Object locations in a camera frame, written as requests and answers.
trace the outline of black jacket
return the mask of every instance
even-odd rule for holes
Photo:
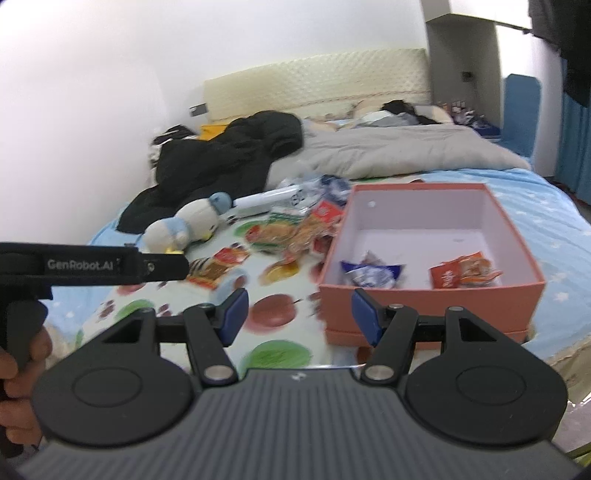
[[[158,184],[128,205],[117,230],[144,233],[156,220],[215,192],[226,192],[232,199],[262,192],[271,163],[302,144],[300,120],[273,111],[234,120],[209,141],[166,142],[156,168]]]

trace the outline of human hand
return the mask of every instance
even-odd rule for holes
[[[51,338],[47,330],[42,328],[31,341],[31,360],[21,372],[13,357],[0,351],[0,378],[4,379],[7,396],[14,399],[0,402],[0,425],[6,427],[6,436],[12,443],[38,445],[41,441],[41,429],[30,398],[37,378],[45,370],[45,360],[52,348]]]

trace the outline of headboard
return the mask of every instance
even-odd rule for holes
[[[271,63],[207,80],[204,99],[212,122],[261,110],[326,118],[365,99],[431,103],[424,48],[366,50]]]

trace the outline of gray device body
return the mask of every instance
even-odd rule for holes
[[[450,442],[395,390],[363,385],[350,369],[253,369],[204,391],[144,443],[50,442],[19,468],[27,480],[569,480],[579,471],[547,441],[497,450]]]

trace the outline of pink box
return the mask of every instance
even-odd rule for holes
[[[340,261],[359,262],[371,250],[388,265],[405,264],[398,286],[368,288],[383,305],[402,303],[424,315],[460,305],[522,342],[545,281],[521,235],[480,183],[356,185],[320,276],[326,339],[366,346],[351,315]],[[482,251],[503,271],[489,287],[432,288],[429,269]]]

